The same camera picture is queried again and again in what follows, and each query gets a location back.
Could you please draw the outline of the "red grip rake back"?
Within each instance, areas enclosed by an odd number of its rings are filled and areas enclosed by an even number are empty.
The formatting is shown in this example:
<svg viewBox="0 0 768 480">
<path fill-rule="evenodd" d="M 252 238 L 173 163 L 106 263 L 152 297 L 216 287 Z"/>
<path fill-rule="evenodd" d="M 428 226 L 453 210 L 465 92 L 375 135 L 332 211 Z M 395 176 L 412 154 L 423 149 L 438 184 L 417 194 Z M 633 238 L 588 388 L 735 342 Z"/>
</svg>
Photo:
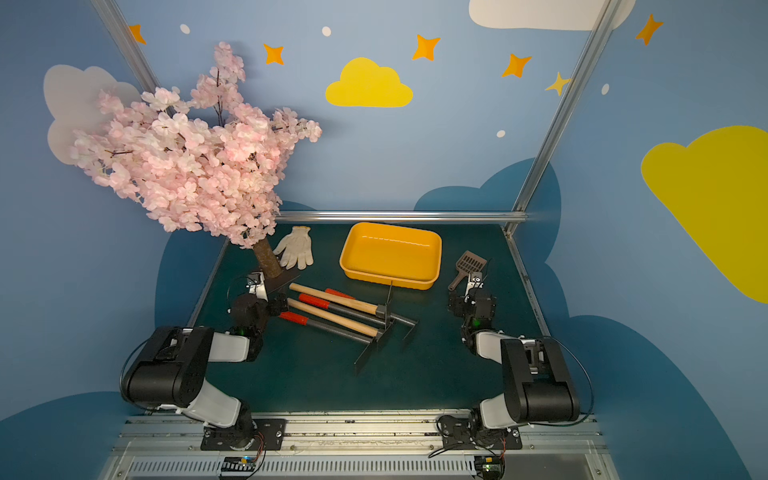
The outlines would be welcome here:
<svg viewBox="0 0 768 480">
<path fill-rule="evenodd" d="M 329 302 L 329 309 L 334 313 L 348 315 L 354 319 L 367 321 L 377 326 L 388 327 L 399 323 L 408 327 L 408 331 L 402 338 L 401 346 L 405 348 L 413 340 L 418 322 L 402 315 L 396 314 L 391 310 L 390 297 L 384 304 L 373 304 L 357 300 L 354 297 L 346 295 L 332 289 L 324 291 L 328 296 L 334 298 Z"/>
</svg>

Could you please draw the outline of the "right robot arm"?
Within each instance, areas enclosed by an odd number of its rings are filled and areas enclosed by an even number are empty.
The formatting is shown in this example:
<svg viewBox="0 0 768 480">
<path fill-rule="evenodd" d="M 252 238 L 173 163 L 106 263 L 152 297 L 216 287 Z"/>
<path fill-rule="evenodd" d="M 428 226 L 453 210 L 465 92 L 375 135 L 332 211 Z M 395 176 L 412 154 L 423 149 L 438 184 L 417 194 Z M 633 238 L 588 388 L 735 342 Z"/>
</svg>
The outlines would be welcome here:
<svg viewBox="0 0 768 480">
<path fill-rule="evenodd" d="M 474 355 L 501 366 L 502 392 L 480 402 L 480 426 L 500 430 L 519 424 L 572 425 L 581 402 L 561 345 L 552 337 L 526 339 L 495 330 L 496 297 L 485 288 L 449 293 L 448 308 L 462 320 L 461 339 Z"/>
</svg>

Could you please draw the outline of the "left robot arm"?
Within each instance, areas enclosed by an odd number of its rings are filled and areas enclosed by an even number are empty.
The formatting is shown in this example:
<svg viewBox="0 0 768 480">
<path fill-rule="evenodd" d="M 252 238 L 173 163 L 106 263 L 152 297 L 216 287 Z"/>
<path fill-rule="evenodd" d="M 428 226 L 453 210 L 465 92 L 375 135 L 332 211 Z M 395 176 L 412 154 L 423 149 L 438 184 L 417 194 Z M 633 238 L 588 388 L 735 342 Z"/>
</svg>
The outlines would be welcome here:
<svg viewBox="0 0 768 480">
<path fill-rule="evenodd" d="M 258 357 L 270 318 L 288 310 L 287 297 L 237 297 L 230 308 L 234 326 L 158 327 L 137 348 L 120 374 L 123 399 L 146 411 L 173 410 L 204 425 L 205 451 L 260 451 L 277 448 L 252 417 L 248 403 L 230 396 L 207 378 L 211 363 L 247 363 Z"/>
</svg>

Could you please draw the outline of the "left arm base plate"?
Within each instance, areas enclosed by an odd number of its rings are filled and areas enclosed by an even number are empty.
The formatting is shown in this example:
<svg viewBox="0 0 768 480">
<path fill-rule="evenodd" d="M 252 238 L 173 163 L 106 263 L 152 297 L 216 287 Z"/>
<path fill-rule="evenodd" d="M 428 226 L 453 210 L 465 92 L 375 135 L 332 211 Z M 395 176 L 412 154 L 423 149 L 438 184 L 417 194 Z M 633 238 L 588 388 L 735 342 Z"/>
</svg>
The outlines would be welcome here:
<svg viewBox="0 0 768 480">
<path fill-rule="evenodd" d="M 285 437 L 287 420 L 255 418 L 249 423 L 228 428 L 205 427 L 202 451 L 279 451 Z"/>
</svg>

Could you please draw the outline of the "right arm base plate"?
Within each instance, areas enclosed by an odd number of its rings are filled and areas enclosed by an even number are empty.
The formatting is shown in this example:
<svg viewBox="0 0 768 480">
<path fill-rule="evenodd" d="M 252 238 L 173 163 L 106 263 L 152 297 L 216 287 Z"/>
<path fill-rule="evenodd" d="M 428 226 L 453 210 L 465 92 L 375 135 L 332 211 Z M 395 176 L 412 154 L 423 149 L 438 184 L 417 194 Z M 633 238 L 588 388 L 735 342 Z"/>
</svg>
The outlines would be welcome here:
<svg viewBox="0 0 768 480">
<path fill-rule="evenodd" d="M 476 416 L 442 415 L 436 428 L 447 450 L 521 450 L 522 438 L 517 427 L 490 429 Z"/>
</svg>

